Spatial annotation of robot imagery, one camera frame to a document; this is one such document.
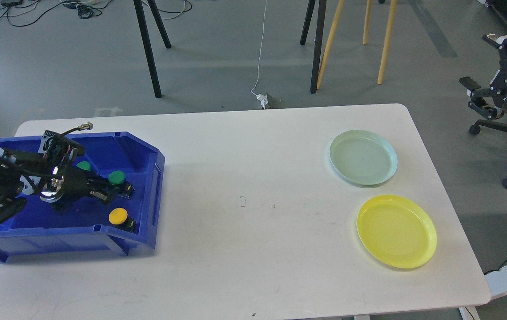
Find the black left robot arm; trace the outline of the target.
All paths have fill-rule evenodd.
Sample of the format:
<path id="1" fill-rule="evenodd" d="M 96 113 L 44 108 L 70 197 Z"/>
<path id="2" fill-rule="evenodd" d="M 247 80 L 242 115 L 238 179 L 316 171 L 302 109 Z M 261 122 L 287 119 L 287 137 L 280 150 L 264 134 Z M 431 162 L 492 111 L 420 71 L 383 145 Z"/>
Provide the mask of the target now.
<path id="1" fill-rule="evenodd" d="M 74 165 L 85 148 L 67 132 L 46 130 L 38 152 L 0 148 L 0 224 L 24 209 L 24 195 L 38 195 L 56 212 L 64 213 L 81 198 L 109 204 L 117 196 L 131 198 L 134 188 L 123 172 L 109 177 Z"/>

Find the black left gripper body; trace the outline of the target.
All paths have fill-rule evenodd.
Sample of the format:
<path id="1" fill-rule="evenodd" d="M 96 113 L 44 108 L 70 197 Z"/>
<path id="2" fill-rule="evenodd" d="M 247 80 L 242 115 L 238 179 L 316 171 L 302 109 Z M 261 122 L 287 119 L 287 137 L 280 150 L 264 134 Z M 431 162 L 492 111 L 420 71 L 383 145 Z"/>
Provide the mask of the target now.
<path id="1" fill-rule="evenodd" d="M 90 196 L 88 173 L 88 171 L 78 167 L 69 168 L 56 190 L 43 190 L 40 193 L 40 200 L 52 205 L 68 205 L 83 197 Z"/>

